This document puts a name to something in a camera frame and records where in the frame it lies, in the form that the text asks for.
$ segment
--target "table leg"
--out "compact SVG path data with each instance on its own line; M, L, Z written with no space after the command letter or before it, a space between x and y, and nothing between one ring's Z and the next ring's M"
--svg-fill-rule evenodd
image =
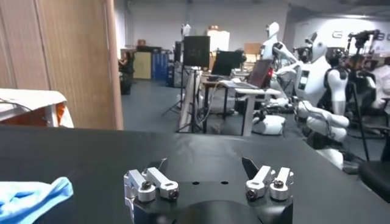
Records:
M57 107L56 105L47 106L44 109L45 117L48 122L48 127L58 127L59 122L57 119Z
M244 115L244 124L243 124L243 136L250 136L252 132L252 120L254 118L254 109L255 109L255 100L256 95L250 95L246 103L246 111Z
M205 86L205 99L204 99L204 106L203 106L203 111L204 115L206 115L208 111L208 86ZM207 133L207 117L203 121L203 134Z
M225 88L225 99L224 99L224 114L222 115L224 121L226 121L226 105L227 105L227 93L229 89Z

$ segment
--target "desk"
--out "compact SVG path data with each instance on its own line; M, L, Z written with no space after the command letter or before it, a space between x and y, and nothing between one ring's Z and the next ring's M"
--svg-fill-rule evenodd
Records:
M203 79L203 78L201 79L201 82L202 82L202 85L205 88L205 99L204 99L204 102L203 102L203 104L204 104L204 113L207 113L207 110L208 110L208 97L209 97L210 88L214 88L218 84L218 82L210 82L210 81L207 81L206 79ZM223 111L223 114L222 114L222 118L225 121L226 120L227 94L229 92L229 89L226 88L223 85L220 85L220 86L225 88L224 111ZM206 134L206 133L207 133L207 118L205 118L205 120L203 121L203 134Z
M389 205L299 139L0 127L0 181L68 177L74 195L37 223L130 223L123 175L168 158L176 181L242 181L241 156L292 168L294 223L389 223Z
M221 82L222 85L226 88L228 86L224 83ZM279 91L274 90L274 89L234 89L236 92L248 95L248 102L246 103L246 111L244 115L244 123L243 123L243 128L241 130L241 133L243 136L250 136L252 133L252 120L254 118L254 109L255 109L255 101L256 101L256 96L258 95L277 95L280 94Z

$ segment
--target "blue storage cabinet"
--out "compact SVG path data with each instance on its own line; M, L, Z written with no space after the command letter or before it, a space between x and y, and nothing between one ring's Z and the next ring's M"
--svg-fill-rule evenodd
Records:
M172 61L168 62L168 75L166 76L165 85L175 87L175 66Z
M167 51L154 52L152 54L152 80L166 82L168 77Z

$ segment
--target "ceiling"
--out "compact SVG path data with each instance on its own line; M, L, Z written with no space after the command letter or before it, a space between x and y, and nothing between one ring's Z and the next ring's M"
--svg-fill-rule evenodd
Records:
M161 0L130 0L133 2L161 2ZM298 13L307 11L306 14L348 14L378 16L390 19L389 0L165 0L165 2L189 2L189 3L262 3L274 4L287 2L292 9L298 9Z

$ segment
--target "person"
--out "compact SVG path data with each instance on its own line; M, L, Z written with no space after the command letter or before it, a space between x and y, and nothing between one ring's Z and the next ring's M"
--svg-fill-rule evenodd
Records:
M134 57L131 56L129 51L126 51L124 57L118 60L121 73L121 94L129 95L131 92L134 74L133 61Z

